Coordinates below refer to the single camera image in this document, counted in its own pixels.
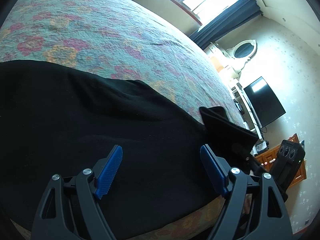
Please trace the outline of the black pants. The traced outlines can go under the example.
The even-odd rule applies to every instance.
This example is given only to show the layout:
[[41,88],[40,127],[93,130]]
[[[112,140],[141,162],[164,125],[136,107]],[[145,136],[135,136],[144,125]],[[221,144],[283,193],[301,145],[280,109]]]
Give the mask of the black pants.
[[123,159],[99,205],[117,239],[197,239],[220,213],[200,159],[209,145],[249,172],[257,136],[222,107],[202,121],[138,80],[40,61],[1,64],[1,207],[30,230],[48,181],[77,175],[115,145]]

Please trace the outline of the black flat tv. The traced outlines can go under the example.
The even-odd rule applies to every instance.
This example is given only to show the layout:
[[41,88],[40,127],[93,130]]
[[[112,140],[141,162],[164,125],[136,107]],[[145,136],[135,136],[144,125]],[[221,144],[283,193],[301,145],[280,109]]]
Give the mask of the black flat tv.
[[274,91],[262,76],[245,87],[244,93],[260,128],[269,125],[286,113]]

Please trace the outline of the white tv stand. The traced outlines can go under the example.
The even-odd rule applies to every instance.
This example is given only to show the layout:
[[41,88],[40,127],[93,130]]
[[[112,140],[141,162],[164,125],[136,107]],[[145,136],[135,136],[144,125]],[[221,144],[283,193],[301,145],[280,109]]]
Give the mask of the white tv stand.
[[247,94],[245,93],[244,89],[242,88],[237,79],[234,79],[232,81],[231,91],[235,100],[240,105],[242,105],[244,109],[244,114],[242,115],[242,118],[244,120],[244,127],[258,136],[258,140],[252,149],[252,154],[254,156],[257,156],[259,154],[259,151],[261,151],[261,149],[257,146],[260,144],[266,146],[262,128],[260,126],[260,121],[255,113],[255,110],[253,109],[253,106]]

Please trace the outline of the white vanity table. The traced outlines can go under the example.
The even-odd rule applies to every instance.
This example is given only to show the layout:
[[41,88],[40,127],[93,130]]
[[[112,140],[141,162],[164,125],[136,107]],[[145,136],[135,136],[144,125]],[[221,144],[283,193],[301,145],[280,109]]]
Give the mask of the white vanity table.
[[217,43],[210,42],[204,52],[222,79],[229,81],[239,78],[238,72],[234,69],[235,61]]

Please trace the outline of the white oval vanity mirror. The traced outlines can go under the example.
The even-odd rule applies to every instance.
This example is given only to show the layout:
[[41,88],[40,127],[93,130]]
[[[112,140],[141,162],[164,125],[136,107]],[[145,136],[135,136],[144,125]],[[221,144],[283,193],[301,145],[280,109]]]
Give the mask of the white oval vanity mirror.
[[246,63],[248,63],[256,54],[257,48],[258,46],[256,40],[244,40],[239,42],[233,48],[226,50],[232,59],[231,66],[236,73],[242,71]]

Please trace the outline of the dark blue right curtain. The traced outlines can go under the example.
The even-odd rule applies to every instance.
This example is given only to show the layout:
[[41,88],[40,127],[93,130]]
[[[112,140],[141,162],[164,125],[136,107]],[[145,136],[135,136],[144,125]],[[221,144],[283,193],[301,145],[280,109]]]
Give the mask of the dark blue right curtain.
[[204,50],[210,42],[219,40],[261,14],[256,0],[237,0],[201,30],[193,32],[189,38]]

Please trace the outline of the floral bedspread bed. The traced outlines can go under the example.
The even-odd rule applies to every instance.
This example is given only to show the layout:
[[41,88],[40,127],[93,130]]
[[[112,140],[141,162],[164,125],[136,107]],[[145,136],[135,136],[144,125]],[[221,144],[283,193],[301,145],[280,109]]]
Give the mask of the floral bedspread bed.
[[217,106],[242,123],[205,52],[131,0],[18,0],[1,27],[1,64],[21,60],[142,81],[197,121]]

